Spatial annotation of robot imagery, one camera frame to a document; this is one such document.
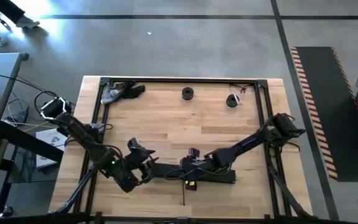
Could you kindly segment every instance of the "gray floor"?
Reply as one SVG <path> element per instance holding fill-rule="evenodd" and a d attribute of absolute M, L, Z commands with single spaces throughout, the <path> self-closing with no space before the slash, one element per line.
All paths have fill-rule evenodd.
<path fill-rule="evenodd" d="M 16 0 L 28 14 L 212 14 L 272 15 L 269 0 Z M 358 1 L 277 0 L 282 15 L 358 15 Z M 282 78 L 291 113 L 301 122 L 277 26 L 273 20 L 76 20 L 42 19 L 34 30 L 7 21 L 9 39 L 0 52 L 27 52 L 20 76 L 75 101 L 83 75 Z M 358 21 L 284 21 L 291 46 L 330 46 L 353 88 L 358 76 Z M 36 90 L 17 83 L 15 93 L 32 102 Z M 328 218 L 307 137 L 301 158 L 313 212 Z M 341 220 L 358 222 L 358 183 L 331 182 Z M 20 184 L 9 205 L 16 215 L 47 212 L 53 182 Z"/>

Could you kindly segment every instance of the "wooden table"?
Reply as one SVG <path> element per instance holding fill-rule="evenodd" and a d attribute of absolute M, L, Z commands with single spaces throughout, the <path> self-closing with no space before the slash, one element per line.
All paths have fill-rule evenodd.
<path fill-rule="evenodd" d="M 100 77 L 84 77 L 75 108 L 75 117 L 90 123 Z M 273 113 L 290 113 L 281 79 L 268 79 Z M 201 156 L 219 147 L 228 147 L 254 133 L 259 117 L 253 89 L 240 94 L 228 84 L 146 83 L 146 92 L 132 100 L 121 100 L 110 107 L 105 144 L 114 144 L 128 153 L 127 142 L 137 138 L 141 145 L 156 150 L 159 162 L 178 164 L 189 147 L 201 150 Z M 181 98 L 181 90 L 192 87 L 190 101 Z M 227 95 L 237 93 L 240 105 L 226 105 Z M 103 106 L 100 110 L 101 120 Z M 78 184 L 85 150 L 70 144 L 63 156 L 50 211 L 62 206 Z M 288 188 L 303 208 L 311 205 L 298 149 L 287 145 L 282 160 Z M 198 190 L 184 191 L 181 180 L 154 178 L 148 184 L 123 192 L 112 178 L 98 174 L 92 213 L 117 217 L 193 217 L 193 218 L 263 218 L 271 214 L 267 169 L 263 147 L 259 146 L 237 158 L 232 169 L 235 184 L 199 182 Z M 280 211 L 282 196 L 277 190 Z M 85 207 L 82 200 L 81 210 Z"/>

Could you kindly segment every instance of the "table leg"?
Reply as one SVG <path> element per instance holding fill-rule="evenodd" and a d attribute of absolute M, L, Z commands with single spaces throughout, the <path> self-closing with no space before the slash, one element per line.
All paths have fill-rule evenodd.
<path fill-rule="evenodd" d="M 62 161 L 63 151 L 3 121 L 0 121 L 0 139 L 7 139 L 15 146 L 22 147 L 47 159 L 59 163 Z"/>

